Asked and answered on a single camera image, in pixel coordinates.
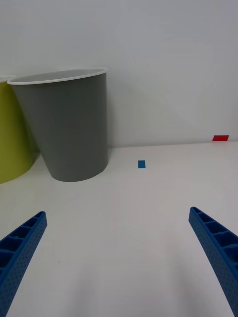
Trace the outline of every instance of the gray trash can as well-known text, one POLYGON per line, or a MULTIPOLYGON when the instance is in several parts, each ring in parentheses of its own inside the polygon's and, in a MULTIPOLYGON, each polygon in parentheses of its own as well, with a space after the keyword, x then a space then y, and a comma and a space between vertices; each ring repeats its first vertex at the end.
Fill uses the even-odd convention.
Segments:
POLYGON ((73 182, 108 163, 105 68, 9 80, 51 176, 73 182))

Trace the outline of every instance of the white surface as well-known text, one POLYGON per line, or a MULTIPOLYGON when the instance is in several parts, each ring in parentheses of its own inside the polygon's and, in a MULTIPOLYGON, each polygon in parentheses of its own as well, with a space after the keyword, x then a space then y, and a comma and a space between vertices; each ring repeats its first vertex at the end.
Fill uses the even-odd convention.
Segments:
POLYGON ((60 81, 67 81, 73 79, 81 79, 101 75, 107 72, 106 68, 86 68, 57 71, 44 74, 36 74, 26 77, 17 77, 8 80, 10 85, 34 85, 34 84, 48 84, 60 81))
POLYGON ((238 234, 237 188, 238 143, 114 149, 77 183, 39 158, 0 186, 0 238, 48 219, 8 317, 232 317, 188 215, 197 206, 238 234))
POLYGON ((105 66, 113 146, 238 140, 237 0, 0 1, 0 70, 105 66))

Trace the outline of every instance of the perforated blue plastic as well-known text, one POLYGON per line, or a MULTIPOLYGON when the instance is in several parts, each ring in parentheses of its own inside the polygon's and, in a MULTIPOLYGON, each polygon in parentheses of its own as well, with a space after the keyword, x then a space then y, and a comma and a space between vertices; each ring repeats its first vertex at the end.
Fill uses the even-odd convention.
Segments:
POLYGON ((0 241, 0 317, 5 317, 46 229, 44 211, 0 241))
POLYGON ((189 222, 238 317, 238 237, 196 207, 190 209, 189 222))

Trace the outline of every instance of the white rim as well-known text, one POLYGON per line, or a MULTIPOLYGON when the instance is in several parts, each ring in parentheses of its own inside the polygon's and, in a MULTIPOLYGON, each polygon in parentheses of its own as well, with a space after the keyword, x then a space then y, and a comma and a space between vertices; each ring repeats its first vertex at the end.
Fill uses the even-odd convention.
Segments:
POLYGON ((92 72, 90 74, 80 75, 80 76, 63 77, 63 78, 57 78, 57 79, 19 81, 21 79, 24 80, 24 78, 27 79, 28 77, 32 77, 32 76, 35 76, 35 75, 51 74, 51 72, 50 72, 50 73, 33 74, 33 75, 15 77, 15 78, 9 78, 8 77, 7 79, 5 79, 5 81, 7 81, 7 83, 9 85, 37 85, 37 84, 57 83, 57 82, 61 82, 61 81, 67 81, 67 80, 74 80, 74 79, 81 79, 81 78, 86 78, 86 77, 98 76, 98 75, 104 74, 104 73, 106 73, 108 71, 107 68, 95 68, 94 67, 94 68, 80 68, 80 69, 60 70, 60 71, 56 71, 55 73, 60 73, 60 72, 63 72, 63 71, 71 71, 71 70, 92 70, 94 72, 92 72))

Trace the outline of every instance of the red tape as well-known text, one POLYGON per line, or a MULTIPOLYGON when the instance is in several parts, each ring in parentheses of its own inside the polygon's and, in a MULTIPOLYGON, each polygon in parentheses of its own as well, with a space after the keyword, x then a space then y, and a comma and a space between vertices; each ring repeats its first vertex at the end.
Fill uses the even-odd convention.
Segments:
POLYGON ((214 135, 212 141, 227 141, 229 138, 229 135, 214 135))

